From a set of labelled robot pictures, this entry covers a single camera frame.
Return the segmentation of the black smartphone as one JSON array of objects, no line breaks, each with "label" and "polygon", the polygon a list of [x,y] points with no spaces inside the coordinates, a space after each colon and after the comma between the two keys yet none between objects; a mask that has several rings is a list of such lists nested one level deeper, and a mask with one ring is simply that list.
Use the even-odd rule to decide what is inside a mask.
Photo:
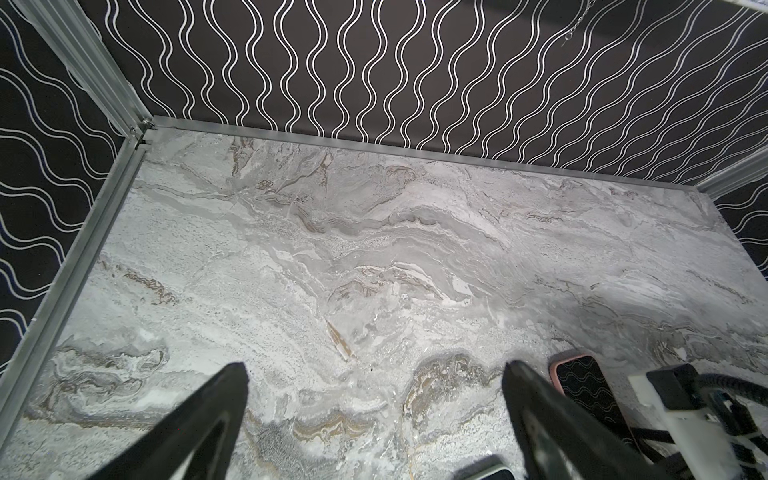
[{"label": "black smartphone", "polygon": [[601,382],[594,387],[583,387],[577,393],[563,395],[587,411],[600,424],[616,435],[623,444],[636,452],[640,452],[634,435],[603,372]]}]

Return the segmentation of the pink phone case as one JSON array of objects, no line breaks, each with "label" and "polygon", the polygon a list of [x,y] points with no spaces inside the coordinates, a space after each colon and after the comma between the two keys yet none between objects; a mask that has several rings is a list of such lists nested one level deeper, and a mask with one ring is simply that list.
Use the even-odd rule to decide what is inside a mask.
[{"label": "pink phone case", "polygon": [[549,376],[560,393],[577,393],[583,387],[594,387],[601,382],[602,371],[590,353],[571,351],[550,359]]}]

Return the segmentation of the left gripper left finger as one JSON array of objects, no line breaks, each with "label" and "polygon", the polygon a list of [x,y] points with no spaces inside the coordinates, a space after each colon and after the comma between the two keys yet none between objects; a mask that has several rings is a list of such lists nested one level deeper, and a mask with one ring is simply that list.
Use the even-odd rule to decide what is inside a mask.
[{"label": "left gripper left finger", "polygon": [[224,366],[93,479],[226,477],[242,426],[249,377],[242,362]]}]

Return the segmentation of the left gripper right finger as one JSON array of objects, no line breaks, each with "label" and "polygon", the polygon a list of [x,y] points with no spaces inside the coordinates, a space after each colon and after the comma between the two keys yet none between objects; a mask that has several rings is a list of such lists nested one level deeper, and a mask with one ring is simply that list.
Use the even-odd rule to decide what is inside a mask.
[{"label": "left gripper right finger", "polygon": [[525,362],[505,365],[502,392],[529,479],[664,479]]}]

